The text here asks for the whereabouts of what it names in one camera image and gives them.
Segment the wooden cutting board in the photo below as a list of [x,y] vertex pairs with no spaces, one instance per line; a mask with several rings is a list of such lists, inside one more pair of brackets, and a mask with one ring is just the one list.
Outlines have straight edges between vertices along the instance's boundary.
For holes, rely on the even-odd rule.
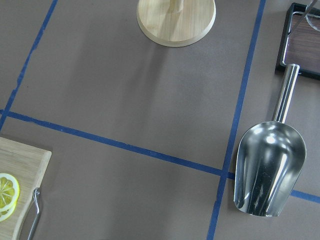
[[14,176],[19,197],[12,215],[0,223],[2,240],[17,240],[33,203],[33,191],[41,186],[52,152],[6,138],[0,139],[0,172]]

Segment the wooden mug tree stand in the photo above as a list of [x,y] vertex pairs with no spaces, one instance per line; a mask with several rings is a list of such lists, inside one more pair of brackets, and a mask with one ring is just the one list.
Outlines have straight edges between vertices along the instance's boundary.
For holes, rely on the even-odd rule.
[[214,0],[140,0],[137,22],[153,42],[166,47],[185,47],[201,40],[216,19]]

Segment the lemon slice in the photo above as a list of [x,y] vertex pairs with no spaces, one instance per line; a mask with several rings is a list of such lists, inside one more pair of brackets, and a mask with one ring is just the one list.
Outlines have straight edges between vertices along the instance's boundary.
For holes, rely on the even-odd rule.
[[8,173],[0,174],[0,211],[6,211],[13,207],[20,195],[18,180]]
[[15,211],[17,200],[11,202],[10,204],[0,208],[0,221],[3,222],[8,219]]

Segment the dark wooden tray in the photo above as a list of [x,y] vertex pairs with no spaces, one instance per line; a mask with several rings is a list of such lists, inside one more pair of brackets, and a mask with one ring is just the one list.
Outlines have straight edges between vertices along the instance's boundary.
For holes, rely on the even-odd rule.
[[297,64],[300,66],[301,76],[319,80],[320,32],[303,19],[290,34],[291,28],[301,18],[306,7],[294,2],[287,10],[275,69],[283,72],[288,64]]

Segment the clear wine glass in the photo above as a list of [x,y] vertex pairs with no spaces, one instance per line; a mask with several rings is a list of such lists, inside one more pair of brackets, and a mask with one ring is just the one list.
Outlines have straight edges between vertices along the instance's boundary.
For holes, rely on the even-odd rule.
[[305,9],[307,23],[316,31],[320,31],[320,1],[312,0]]

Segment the stainless steel scoop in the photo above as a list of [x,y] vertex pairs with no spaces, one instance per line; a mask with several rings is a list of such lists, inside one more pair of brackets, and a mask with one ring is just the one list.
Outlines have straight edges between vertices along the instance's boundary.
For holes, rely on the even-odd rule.
[[298,64],[286,66],[272,119],[252,126],[240,140],[233,202],[241,212],[279,216],[300,176],[305,141],[285,123],[299,71]]

